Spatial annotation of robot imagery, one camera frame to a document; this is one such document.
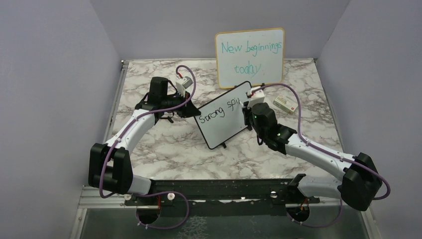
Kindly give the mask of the black framed whiteboard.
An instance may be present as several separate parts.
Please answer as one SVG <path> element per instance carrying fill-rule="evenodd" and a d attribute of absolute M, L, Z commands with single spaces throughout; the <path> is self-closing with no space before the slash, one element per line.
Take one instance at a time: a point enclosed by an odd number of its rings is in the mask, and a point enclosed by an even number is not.
<path fill-rule="evenodd" d="M 251 88 L 251 83 L 245 81 L 199 108 L 201 114 L 194 119 L 209 149 L 215 149 L 247 128 L 242 107 Z"/>

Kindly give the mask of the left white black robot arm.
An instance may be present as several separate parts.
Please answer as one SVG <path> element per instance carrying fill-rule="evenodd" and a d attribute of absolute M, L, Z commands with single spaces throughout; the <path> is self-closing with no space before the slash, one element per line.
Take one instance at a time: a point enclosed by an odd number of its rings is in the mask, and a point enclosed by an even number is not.
<path fill-rule="evenodd" d="M 112 194 L 137 194 L 144 204 L 156 200 L 152 180 L 137 176 L 132 171 L 130 155 L 142 137 L 164 118 L 164 113 L 177 114 L 181 118 L 199 116 L 201 112 L 191 101 L 190 86 L 195 86 L 190 77 L 172 83 L 164 77 L 153 77 L 149 92 L 135 106 L 135 110 L 119 132 L 105 143 L 95 143 L 90 150 L 89 186 Z"/>

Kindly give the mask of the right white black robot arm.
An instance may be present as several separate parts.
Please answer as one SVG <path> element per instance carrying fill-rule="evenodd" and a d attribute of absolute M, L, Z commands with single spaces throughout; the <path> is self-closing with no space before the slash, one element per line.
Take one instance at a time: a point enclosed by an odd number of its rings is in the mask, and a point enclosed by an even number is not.
<path fill-rule="evenodd" d="M 341 153 L 303 138 L 295 129 L 278 123 L 267 103 L 252 107 L 244 103 L 242 112 L 245 125 L 255 130 L 259 145 L 265 144 L 273 151 L 305 160 L 332 175 L 295 177 L 287 189 L 292 202 L 322 196 L 341 199 L 353 209 L 366 211 L 379 199 L 376 194 L 383 181 L 369 155 Z"/>

